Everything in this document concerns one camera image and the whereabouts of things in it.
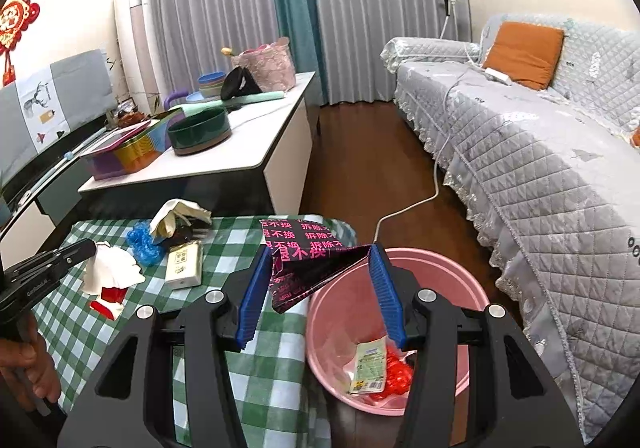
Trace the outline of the person left hand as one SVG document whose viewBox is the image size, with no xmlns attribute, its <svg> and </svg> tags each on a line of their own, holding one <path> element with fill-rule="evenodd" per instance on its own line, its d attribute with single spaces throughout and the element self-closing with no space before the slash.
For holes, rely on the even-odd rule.
<svg viewBox="0 0 640 448">
<path fill-rule="evenodd" d="M 29 393 L 55 404 L 61 395 L 61 383 L 32 313 L 28 314 L 27 331 L 27 342 L 2 338 L 0 360 L 1 374 L 14 398 L 25 411 L 32 412 L 36 405 Z"/>
</svg>

